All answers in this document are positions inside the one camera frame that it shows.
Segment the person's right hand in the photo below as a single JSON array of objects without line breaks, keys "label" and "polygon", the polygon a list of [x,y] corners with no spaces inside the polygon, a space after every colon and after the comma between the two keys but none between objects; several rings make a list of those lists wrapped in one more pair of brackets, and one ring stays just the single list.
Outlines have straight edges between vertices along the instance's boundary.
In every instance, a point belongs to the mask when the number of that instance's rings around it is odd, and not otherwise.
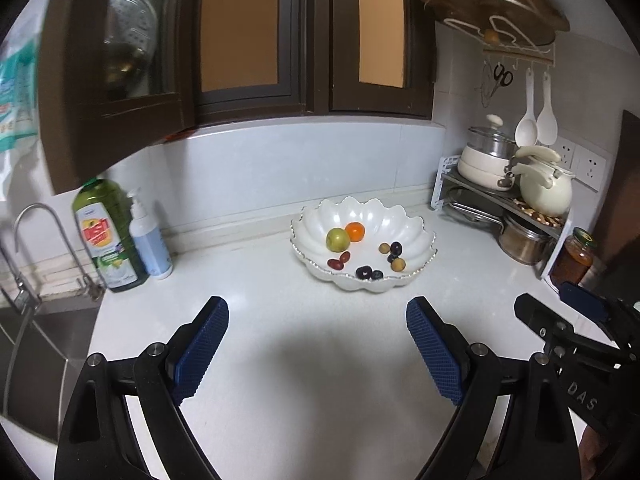
[{"label": "person's right hand", "polygon": [[587,426],[578,452],[582,480],[639,478],[639,438],[608,440]]}]

